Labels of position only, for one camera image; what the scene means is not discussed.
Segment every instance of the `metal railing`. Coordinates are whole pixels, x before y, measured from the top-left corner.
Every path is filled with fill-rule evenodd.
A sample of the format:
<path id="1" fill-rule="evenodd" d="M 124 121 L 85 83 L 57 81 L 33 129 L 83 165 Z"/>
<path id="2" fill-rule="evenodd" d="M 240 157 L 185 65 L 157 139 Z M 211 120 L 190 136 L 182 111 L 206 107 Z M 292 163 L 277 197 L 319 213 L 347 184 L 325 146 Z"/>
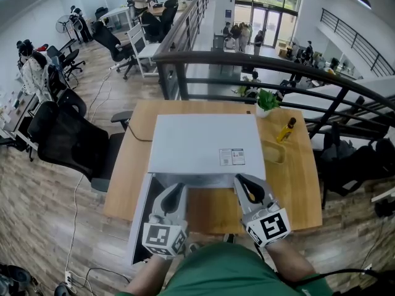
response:
<path id="1" fill-rule="evenodd" d="M 204 18 L 209 0 L 193 0 L 184 10 L 180 18 L 174 23 L 165 39 L 160 44 L 156 55 L 169 52 L 191 51 L 196 37 L 200 33 L 200 26 Z M 177 95 L 177 76 L 174 74 L 175 67 L 172 64 L 157 64 L 159 83 L 166 100 L 174 99 Z"/>
<path id="2" fill-rule="evenodd" d="M 395 75 L 395 70 L 384 57 L 364 37 L 337 16 L 322 9 L 321 22 L 342 37 L 366 61 L 376 76 Z"/>
<path id="3" fill-rule="evenodd" d="M 223 96 L 223 95 L 210 95 L 210 94 L 190 94 L 188 91 L 188 85 L 191 84 L 208 84 L 208 87 L 216 86 L 250 86 L 264 89 L 273 90 L 286 90 L 287 93 L 298 93 L 304 96 L 316 97 L 319 99 L 328 100 L 330 104 L 326 108 L 322 105 L 304 105 L 294 104 L 289 102 L 280 102 L 280 107 L 288 107 L 299 110 L 313 111 L 321 113 L 321 117 L 317 118 L 305 118 L 310 138 L 313 138 L 317 133 L 326 133 L 324 126 L 332 126 L 333 122 L 331 118 L 334 116 L 344 117 L 350 120 L 357 121 L 357 124 L 347 125 L 339 124 L 339 128 L 342 136 L 362 138 L 362 139 L 377 139 L 382 138 L 388 131 L 389 126 L 395 125 L 395 116 L 391 113 L 380 112 L 383 109 L 394 111 L 395 104 L 385 97 L 345 78 L 331 75 L 327 72 L 320 71 L 318 69 L 308 67 L 305 65 L 298 65 L 293 62 L 285 60 L 274 59 L 262 56 L 253 56 L 243 53 L 228 53 L 228 52 L 201 52 L 201 51 L 187 51 L 187 52 L 168 52 L 156 55 L 155 61 L 158 65 L 174 65 L 176 76 L 173 76 L 177 80 L 178 90 L 182 100 L 209 100 L 209 101 L 233 101 L 233 102 L 244 102 L 254 104 L 255 99 L 237 97 L 237 96 Z M 209 64 L 209 65 L 223 65 L 223 66 L 247 66 L 254 68 L 261 68 L 267 70 L 274 70 L 278 72 L 291 73 L 302 75 L 313 80 L 325 82 L 326 84 L 333 84 L 339 87 L 337 96 L 329 96 L 320 92 L 309 91 L 299 88 L 290 88 L 279 86 L 276 84 L 268 83 L 253 83 L 249 81 L 240 81 L 239 79 L 232 80 L 229 78 L 187 78 L 186 77 L 186 65 L 190 64 Z M 360 96 L 364 96 L 381 104 L 381 110 L 373 109 L 368 104 L 360 105 L 346 98 L 349 93 L 356 93 Z M 373 114 L 373 118 L 364 118 L 356 116 L 353 113 L 349 113 L 349 109 L 340 109 L 340 105 L 346 105 L 353 107 L 357 110 L 364 110 L 368 113 Z"/>

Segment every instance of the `standing fan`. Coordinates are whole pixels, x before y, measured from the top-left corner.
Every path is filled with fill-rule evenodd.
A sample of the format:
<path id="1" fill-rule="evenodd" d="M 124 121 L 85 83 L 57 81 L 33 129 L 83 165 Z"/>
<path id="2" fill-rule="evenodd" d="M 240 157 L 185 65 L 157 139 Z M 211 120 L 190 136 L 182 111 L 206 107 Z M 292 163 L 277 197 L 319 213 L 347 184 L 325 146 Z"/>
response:
<path id="1" fill-rule="evenodd" d="M 70 16 L 69 15 L 64 15 L 62 16 L 58 21 L 56 21 L 56 30 L 59 33 L 66 33 L 69 35 L 70 40 L 72 40 L 72 37 L 70 35 L 69 30 L 71 30 L 73 28 L 73 23 L 70 20 Z"/>

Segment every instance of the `yellow bottle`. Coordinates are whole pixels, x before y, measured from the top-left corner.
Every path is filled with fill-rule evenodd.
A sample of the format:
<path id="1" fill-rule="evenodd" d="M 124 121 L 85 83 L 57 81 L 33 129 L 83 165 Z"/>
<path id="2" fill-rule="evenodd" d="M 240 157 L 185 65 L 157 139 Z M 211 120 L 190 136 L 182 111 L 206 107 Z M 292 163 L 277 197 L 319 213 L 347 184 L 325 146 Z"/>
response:
<path id="1" fill-rule="evenodd" d="M 280 134 L 277 136 L 277 142 L 279 144 L 284 142 L 284 140 L 286 140 L 289 137 L 289 135 L 292 134 L 292 131 L 294 130 L 295 123 L 296 123 L 296 119 L 291 118 L 289 120 L 288 124 L 282 129 Z"/>

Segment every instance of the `wooden floor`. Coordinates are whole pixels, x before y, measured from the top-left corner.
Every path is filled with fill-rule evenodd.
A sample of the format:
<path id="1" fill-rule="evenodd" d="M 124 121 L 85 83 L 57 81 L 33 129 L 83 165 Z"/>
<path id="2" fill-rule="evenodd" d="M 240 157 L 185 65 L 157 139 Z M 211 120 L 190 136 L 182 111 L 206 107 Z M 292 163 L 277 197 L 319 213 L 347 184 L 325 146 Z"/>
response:
<path id="1" fill-rule="evenodd" d="M 113 63 L 109 52 L 96 42 L 81 48 L 80 59 L 86 60 L 86 66 L 77 75 L 80 84 L 76 92 L 89 107 Z M 121 132 L 120 125 L 109 121 L 114 113 L 133 109 L 138 99 L 161 97 L 157 80 L 143 80 L 133 69 L 130 79 L 124 81 L 122 74 L 113 71 L 92 105 L 89 120 L 108 98 L 98 108 L 93 123 L 110 133 Z M 2 147 L 0 156 L 0 262 L 26 268 L 53 290 L 64 280 L 73 233 L 73 194 L 81 174 L 44 163 L 36 155 L 30 163 L 28 154 L 13 148 Z M 376 217 L 370 199 L 393 186 L 395 180 L 368 185 L 346 198 L 330 193 L 323 226 L 294 233 L 289 239 L 322 273 L 360 268 L 383 222 Z M 132 268 L 123 260 L 130 223 L 106 218 L 102 214 L 105 199 L 105 194 L 91 192 L 88 180 L 82 179 L 77 190 L 77 230 L 69 270 L 85 276 L 89 268 L 100 267 L 133 278 L 141 265 Z M 197 234 L 191 237 L 204 242 L 220 240 Z M 248 236 L 238 237 L 236 242 L 253 249 Z M 373 269 L 393 266 L 394 255 L 395 219 L 391 218 L 385 220 L 380 240 L 365 265 L 373 263 Z M 91 271 L 89 279 L 97 296 L 111 295 L 126 284 L 124 278 L 102 271 Z M 343 291 L 361 281 L 364 285 L 371 282 L 366 276 L 350 274 L 328 278 L 334 290 Z M 45 287 L 43 290 L 52 294 Z M 86 289 L 77 291 L 79 295 L 90 294 Z"/>

